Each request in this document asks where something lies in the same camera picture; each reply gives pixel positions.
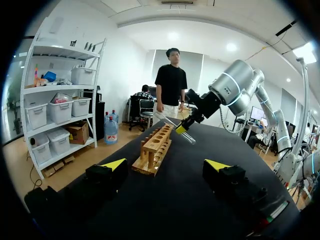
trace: yellow triangle marker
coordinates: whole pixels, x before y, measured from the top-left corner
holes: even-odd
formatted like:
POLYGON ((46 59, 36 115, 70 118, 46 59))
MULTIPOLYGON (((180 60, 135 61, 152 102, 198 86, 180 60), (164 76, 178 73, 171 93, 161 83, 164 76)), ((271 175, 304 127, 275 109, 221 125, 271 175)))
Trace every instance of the yellow triangle marker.
POLYGON ((113 161, 113 162, 109 162, 103 165, 100 165, 101 167, 108 167, 112 169, 112 172, 124 161, 127 160, 126 158, 122 158, 120 160, 117 161, 113 161))
POLYGON ((217 162, 217 161, 212 161, 212 160, 209 160, 209 159, 205 159, 205 161, 207 161, 217 172, 219 172, 220 169, 223 169, 223 168, 230 168, 231 166, 229 165, 225 165, 223 163, 220 163, 220 162, 217 162))

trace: man's hair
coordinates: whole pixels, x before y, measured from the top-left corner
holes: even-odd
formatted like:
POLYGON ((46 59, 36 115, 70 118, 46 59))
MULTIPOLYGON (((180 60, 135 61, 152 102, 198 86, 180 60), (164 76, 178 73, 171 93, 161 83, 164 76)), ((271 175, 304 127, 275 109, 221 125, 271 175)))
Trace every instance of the man's hair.
POLYGON ((180 55, 179 49, 173 47, 173 48, 168 49, 168 51, 165 52, 166 56, 169 57, 171 52, 178 52, 180 55))
POLYGON ((149 91, 149 86, 148 85, 143 85, 142 86, 142 92, 148 92, 149 91))

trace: man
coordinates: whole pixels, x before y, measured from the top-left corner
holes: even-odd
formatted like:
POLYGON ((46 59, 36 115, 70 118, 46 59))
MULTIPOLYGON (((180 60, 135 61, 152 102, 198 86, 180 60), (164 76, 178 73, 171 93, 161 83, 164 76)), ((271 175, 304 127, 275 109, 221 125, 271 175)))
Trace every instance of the man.
POLYGON ((142 91, 137 92, 136 94, 134 94, 134 96, 144 97, 146 99, 153 99, 153 97, 149 93, 149 86, 148 85, 143 85, 142 91))
POLYGON ((156 76, 156 110, 166 117, 177 118, 178 108, 180 112, 184 109, 187 77, 186 72, 179 67, 180 51, 170 48, 165 54, 170 64, 160 67, 156 76))
POLYGON ((304 144, 309 144, 310 141, 310 135, 311 135, 311 131, 310 131, 310 123, 308 122, 304 131, 304 136, 303 136, 303 140, 302 143, 304 144))
POLYGON ((270 138, 272 136, 272 127, 266 128, 263 121, 260 121, 262 127, 263 127, 263 133, 256 134, 255 136, 251 136, 248 140, 248 145, 254 149, 256 144, 264 144, 268 145, 270 138))

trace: blue water bottle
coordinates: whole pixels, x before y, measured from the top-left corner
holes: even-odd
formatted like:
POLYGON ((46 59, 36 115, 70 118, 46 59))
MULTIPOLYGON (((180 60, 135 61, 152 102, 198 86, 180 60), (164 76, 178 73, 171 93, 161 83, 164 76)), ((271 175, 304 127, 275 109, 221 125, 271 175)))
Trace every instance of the blue water bottle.
POLYGON ((104 123, 104 142, 108 145, 118 142, 118 123, 113 121, 113 116, 104 123))
POLYGON ((105 112, 105 116, 104 116, 104 124, 106 124, 106 121, 109 121, 109 114, 108 114, 108 112, 106 111, 105 112))
POLYGON ((114 120, 117 124, 119 124, 119 116, 118 116, 118 114, 116 114, 116 111, 115 111, 115 110, 112 110, 111 116, 113 117, 113 120, 114 120))

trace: white shelving unit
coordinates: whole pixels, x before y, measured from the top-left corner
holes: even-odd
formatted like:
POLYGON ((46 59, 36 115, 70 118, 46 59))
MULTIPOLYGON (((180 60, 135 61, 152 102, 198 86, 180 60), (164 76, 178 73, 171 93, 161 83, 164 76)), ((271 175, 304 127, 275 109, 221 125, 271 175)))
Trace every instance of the white shelving unit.
POLYGON ((21 81, 21 90, 20 90, 20 111, 21 111, 21 121, 22 121, 22 128, 23 128, 23 133, 25 137, 25 141, 31 156, 31 159, 33 161, 34 167, 36 171, 38 172, 39 176, 41 179, 44 178, 41 170, 45 169, 46 167, 54 164, 55 162, 59 161, 60 159, 78 151, 79 149, 82 149, 90 144, 94 144, 94 147, 96 148, 97 145, 97 135, 96 135, 96 95, 97 95, 97 82, 98 82, 98 77, 99 77, 99 70, 100 70, 100 65, 101 65, 101 57, 103 56, 105 46, 106 46, 106 38, 101 41, 96 43, 96 49, 101 46, 101 49, 98 53, 84 50, 81 48, 78 48, 77 46, 67 46, 67 45, 61 45, 56 42, 45 42, 45 41, 39 41, 39 36, 40 32, 42 30, 42 25, 40 26, 39 30, 37 31, 36 35, 34 36, 34 39, 32 41, 32 44, 30 46, 30 49, 28 51, 28 54, 26 56, 25 60, 25 65, 23 69, 23 74, 22 74, 22 81, 21 81), (37 58, 41 58, 42 56, 46 56, 47 58, 55 58, 56 60, 59 59, 59 61, 65 61, 66 59, 68 60, 75 60, 77 62, 83 61, 85 64, 87 60, 91 60, 91 65, 90 68, 93 66, 94 62, 97 60, 97 67, 96 67, 96 73, 94 77, 94 85, 51 85, 51 86, 40 86, 40 87, 30 87, 30 88, 25 88, 26 85, 28 85, 28 72, 29 71, 34 71, 34 69, 29 69, 30 68, 30 62, 32 60, 33 56, 37 56, 37 58), (78 91, 79 95, 81 92, 83 92, 84 89, 90 89, 93 90, 92 94, 92 113, 84 116, 78 116, 78 117, 72 117, 70 120, 56 124, 54 123, 50 117, 47 117, 47 123, 46 125, 36 128, 36 129, 31 129, 31 126, 29 126, 29 122, 26 116, 26 98, 28 98, 31 95, 36 95, 35 98, 37 98, 37 94, 41 95, 42 92, 54 92, 57 93, 59 91, 69 91, 69 90, 74 90, 78 91), (89 122, 89 118, 92 118, 92 126, 89 122), (38 164, 35 158, 35 155, 32 151, 32 147, 29 141, 29 138, 39 134, 43 133, 45 131, 48 131, 50 129, 57 128, 59 126, 63 126, 66 124, 70 124, 76 121, 80 120, 87 120, 90 131, 93 133, 93 138, 89 137, 89 139, 86 141, 85 144, 70 144, 70 150, 67 152, 64 152, 63 154, 57 155, 53 150, 51 150, 51 159, 49 159, 46 162, 43 162, 41 164, 38 164))

